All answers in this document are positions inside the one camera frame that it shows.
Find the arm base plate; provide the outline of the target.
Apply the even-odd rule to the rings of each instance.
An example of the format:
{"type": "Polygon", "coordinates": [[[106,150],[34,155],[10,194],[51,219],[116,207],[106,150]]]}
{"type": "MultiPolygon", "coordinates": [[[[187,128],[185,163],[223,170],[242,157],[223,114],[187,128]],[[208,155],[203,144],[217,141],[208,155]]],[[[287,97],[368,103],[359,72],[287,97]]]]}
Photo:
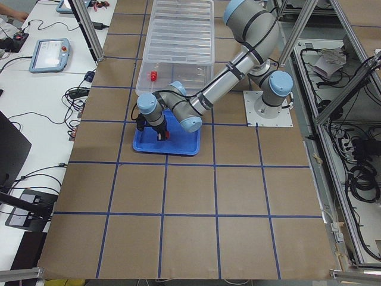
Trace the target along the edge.
{"type": "Polygon", "coordinates": [[[249,127],[292,128],[291,107],[286,98],[278,107],[263,102],[262,91],[243,91],[246,124],[249,127]]]}

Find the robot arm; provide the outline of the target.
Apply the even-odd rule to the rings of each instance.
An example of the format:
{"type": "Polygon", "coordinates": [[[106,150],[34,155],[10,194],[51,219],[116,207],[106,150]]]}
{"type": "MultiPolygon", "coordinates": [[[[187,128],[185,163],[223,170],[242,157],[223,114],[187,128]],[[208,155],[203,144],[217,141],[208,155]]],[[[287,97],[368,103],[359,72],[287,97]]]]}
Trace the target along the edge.
{"type": "Polygon", "coordinates": [[[180,82],[138,97],[139,115],[136,128],[152,128],[159,141],[169,138],[164,110],[171,110],[181,127],[196,132],[202,126],[202,116],[241,80],[248,76],[263,93],[254,104],[262,118],[275,119],[293,87],[291,76],[270,65],[269,56],[276,47],[279,27],[276,17],[255,1],[230,1],[223,21],[229,27],[241,51],[229,61],[211,82],[195,95],[188,96],[180,82]]]}

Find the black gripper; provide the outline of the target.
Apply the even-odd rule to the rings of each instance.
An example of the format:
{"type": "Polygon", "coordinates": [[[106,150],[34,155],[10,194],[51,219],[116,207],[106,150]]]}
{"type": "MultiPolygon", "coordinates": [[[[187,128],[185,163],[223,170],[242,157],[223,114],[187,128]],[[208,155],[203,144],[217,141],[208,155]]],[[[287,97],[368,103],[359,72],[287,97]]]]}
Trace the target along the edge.
{"type": "Polygon", "coordinates": [[[165,141],[165,131],[167,130],[167,121],[163,120],[159,125],[151,126],[157,132],[157,140],[165,141]]]}

